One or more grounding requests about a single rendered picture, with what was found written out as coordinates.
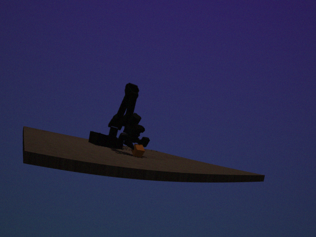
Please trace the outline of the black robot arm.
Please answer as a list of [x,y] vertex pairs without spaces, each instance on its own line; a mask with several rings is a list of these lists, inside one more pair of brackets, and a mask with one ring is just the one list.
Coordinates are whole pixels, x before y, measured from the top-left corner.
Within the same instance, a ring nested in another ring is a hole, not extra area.
[[[125,127],[123,133],[126,133],[127,130],[130,129],[131,135],[135,133],[140,136],[140,133],[143,133],[145,131],[145,128],[143,126],[138,125],[141,117],[136,113],[133,113],[139,92],[138,86],[132,83],[128,83],[126,84],[124,91],[125,96],[119,107],[119,110],[109,122],[108,127],[110,127],[110,132],[108,136],[117,138],[118,130],[121,130],[122,126]],[[126,114],[124,115],[125,111]]]

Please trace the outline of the orange-brown cube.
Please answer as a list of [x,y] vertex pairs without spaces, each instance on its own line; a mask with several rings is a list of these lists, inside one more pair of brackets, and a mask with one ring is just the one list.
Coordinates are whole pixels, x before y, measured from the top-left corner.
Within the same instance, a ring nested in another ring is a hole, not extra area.
[[133,156],[142,157],[145,150],[144,150],[143,145],[134,144],[134,150],[132,149],[131,151],[132,151]]

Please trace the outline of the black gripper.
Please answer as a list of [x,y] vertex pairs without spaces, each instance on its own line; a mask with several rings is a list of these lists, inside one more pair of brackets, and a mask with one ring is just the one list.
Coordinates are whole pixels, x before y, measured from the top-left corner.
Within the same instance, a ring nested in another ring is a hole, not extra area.
[[118,138],[118,142],[119,143],[123,143],[124,145],[127,145],[128,147],[130,147],[131,149],[134,150],[134,145],[133,143],[138,143],[140,145],[143,145],[143,147],[146,147],[149,143],[149,138],[147,137],[142,137],[142,139],[140,140],[138,138],[139,135],[133,133],[131,135],[130,133],[130,129],[127,130],[126,133],[120,133],[119,138]]

